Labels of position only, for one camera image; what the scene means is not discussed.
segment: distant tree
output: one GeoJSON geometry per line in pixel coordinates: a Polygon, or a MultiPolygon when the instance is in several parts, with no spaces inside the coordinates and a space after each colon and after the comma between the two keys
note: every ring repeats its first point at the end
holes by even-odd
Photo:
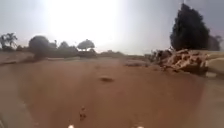
{"type": "Polygon", "coordinates": [[[23,48],[21,45],[18,45],[17,48],[16,48],[16,51],[23,51],[23,48]]]}
{"type": "Polygon", "coordinates": [[[35,36],[29,41],[29,50],[36,59],[46,57],[49,51],[49,40],[44,36],[35,36]]]}
{"type": "Polygon", "coordinates": [[[0,43],[2,45],[2,49],[6,46],[6,37],[5,35],[0,36],[0,43]]]}
{"type": "Polygon", "coordinates": [[[15,44],[15,40],[18,40],[18,38],[14,33],[7,33],[5,36],[6,41],[9,43],[10,47],[12,47],[12,45],[17,47],[17,45],[15,44]]]}
{"type": "Polygon", "coordinates": [[[203,17],[183,3],[175,19],[170,39],[175,50],[206,49],[209,30],[203,22],[203,17]]]}
{"type": "Polygon", "coordinates": [[[208,42],[208,50],[212,51],[220,51],[221,50],[221,42],[223,41],[221,36],[210,36],[208,42]]]}
{"type": "Polygon", "coordinates": [[[77,47],[81,50],[87,50],[88,48],[95,48],[95,45],[91,40],[86,39],[85,41],[79,43],[77,47]]]}
{"type": "Polygon", "coordinates": [[[58,49],[66,49],[69,45],[66,41],[61,42],[61,45],[58,47],[58,49]]]}

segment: sky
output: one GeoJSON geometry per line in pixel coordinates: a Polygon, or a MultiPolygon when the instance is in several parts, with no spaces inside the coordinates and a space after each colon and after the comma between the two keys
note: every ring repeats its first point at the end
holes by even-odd
{"type": "MultiPolygon", "coordinates": [[[[90,39],[96,50],[149,53],[170,46],[183,0],[0,0],[0,34],[14,32],[18,44],[35,35],[69,45],[90,39]]],[[[224,37],[223,0],[185,0],[204,16],[212,35],[224,37]]]]}

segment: sandy ground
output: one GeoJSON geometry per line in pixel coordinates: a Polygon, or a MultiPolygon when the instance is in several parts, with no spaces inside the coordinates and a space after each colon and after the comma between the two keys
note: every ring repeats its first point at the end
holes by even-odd
{"type": "Polygon", "coordinates": [[[42,61],[7,66],[7,72],[37,128],[205,128],[211,120],[201,116],[209,114],[212,89],[186,73],[126,67],[116,59],[42,61]],[[87,117],[80,121],[82,107],[87,117]]]}

